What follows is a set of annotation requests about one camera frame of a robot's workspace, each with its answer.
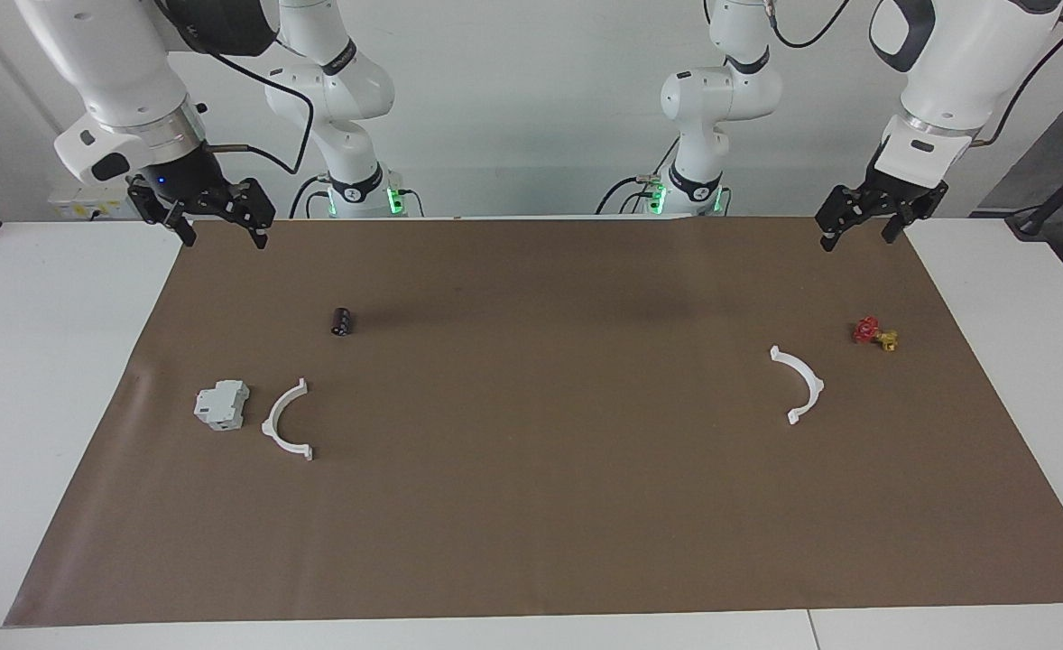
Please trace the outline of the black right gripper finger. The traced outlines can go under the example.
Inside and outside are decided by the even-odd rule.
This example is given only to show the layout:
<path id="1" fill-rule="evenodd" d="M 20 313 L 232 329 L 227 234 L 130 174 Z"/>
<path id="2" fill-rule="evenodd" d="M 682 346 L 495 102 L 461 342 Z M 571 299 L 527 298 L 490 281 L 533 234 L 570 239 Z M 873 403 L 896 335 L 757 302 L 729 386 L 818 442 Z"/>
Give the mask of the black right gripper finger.
<path id="1" fill-rule="evenodd" d="M 242 180 L 229 186 L 229 222 L 247 231 L 256 248 L 267 247 L 267 230 L 273 224 L 275 206 L 258 180 Z"/>
<path id="2" fill-rule="evenodd" d="M 128 199 L 144 223 L 161 224 L 178 236 L 183 246 L 193 247 L 197 240 L 196 230 L 186 218 L 186 206 L 182 201 L 165 206 L 156 191 L 144 178 L 131 178 L 128 181 Z"/>

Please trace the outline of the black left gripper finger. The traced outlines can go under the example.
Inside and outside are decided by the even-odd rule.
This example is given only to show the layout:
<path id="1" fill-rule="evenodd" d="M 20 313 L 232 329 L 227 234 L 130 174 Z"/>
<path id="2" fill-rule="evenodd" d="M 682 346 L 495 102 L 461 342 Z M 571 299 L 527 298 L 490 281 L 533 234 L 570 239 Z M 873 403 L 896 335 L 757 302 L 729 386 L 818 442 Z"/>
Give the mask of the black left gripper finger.
<path id="1" fill-rule="evenodd" d="M 838 239 L 853 227 L 866 220 L 860 205 L 860 194 L 845 185 L 837 185 L 829 191 L 823 205 L 817 210 L 816 223 L 820 227 L 820 245 L 826 252 L 832 252 Z"/>
<path id="2" fill-rule="evenodd" d="M 935 189 L 925 190 L 918 197 L 895 201 L 895 210 L 883 227 L 883 240 L 893 244 L 902 231 L 919 219 L 931 218 L 947 194 L 947 183 L 941 182 Z"/>

